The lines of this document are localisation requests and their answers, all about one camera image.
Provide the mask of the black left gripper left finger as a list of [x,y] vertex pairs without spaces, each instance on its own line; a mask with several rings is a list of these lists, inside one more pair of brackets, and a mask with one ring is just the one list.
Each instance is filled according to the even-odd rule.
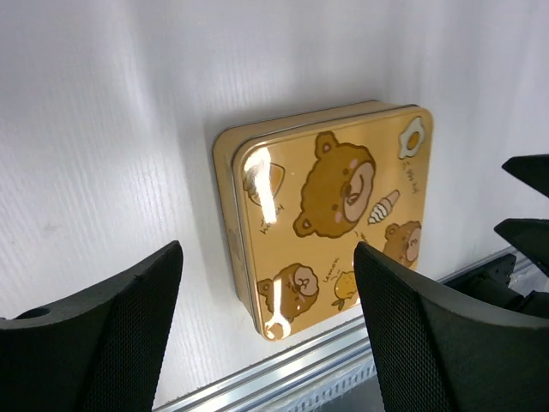
[[1,321],[3,411],[150,411],[182,277],[173,241],[131,268]]

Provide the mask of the silver tin lid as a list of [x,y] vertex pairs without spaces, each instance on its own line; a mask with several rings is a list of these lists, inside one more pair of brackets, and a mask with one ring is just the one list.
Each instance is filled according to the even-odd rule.
[[359,303],[364,242],[419,260],[433,117],[415,104],[258,137],[232,160],[264,339],[280,341]]

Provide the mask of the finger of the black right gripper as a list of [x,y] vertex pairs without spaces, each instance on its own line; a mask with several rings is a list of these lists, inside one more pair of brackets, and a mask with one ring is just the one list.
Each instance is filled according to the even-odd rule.
[[532,189],[549,196],[549,155],[531,154],[509,158],[502,168]]
[[544,219],[506,219],[494,231],[527,257],[541,272],[549,274],[549,224]]

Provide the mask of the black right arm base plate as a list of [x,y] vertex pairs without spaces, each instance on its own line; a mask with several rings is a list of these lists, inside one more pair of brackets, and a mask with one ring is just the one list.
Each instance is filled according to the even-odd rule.
[[444,284],[490,305],[548,319],[548,292],[532,291],[523,295],[510,288],[516,260],[516,255],[506,253],[462,272]]

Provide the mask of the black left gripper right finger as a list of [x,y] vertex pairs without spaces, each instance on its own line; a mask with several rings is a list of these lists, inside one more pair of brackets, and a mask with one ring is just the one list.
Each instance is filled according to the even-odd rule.
[[353,268],[387,411],[546,411],[548,321],[476,300],[364,242]]

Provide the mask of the gold chocolate tin box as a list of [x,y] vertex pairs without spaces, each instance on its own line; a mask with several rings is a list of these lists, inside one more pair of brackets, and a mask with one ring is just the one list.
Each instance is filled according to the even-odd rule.
[[232,160],[235,153],[242,144],[258,137],[320,124],[323,121],[357,118],[369,113],[384,112],[396,107],[396,104],[379,100],[366,100],[312,112],[302,112],[230,126],[222,130],[214,139],[212,155],[224,228],[226,233],[234,234],[232,237],[227,236],[226,238],[231,253],[235,288],[239,300],[251,315],[254,327],[258,333],[262,333],[262,326],[259,320],[259,306],[257,299],[253,297],[252,293],[254,287],[251,285],[250,273],[247,267],[247,263],[250,260],[246,256],[246,246],[244,244],[243,230],[239,216],[240,209],[238,206],[237,189],[232,171]]

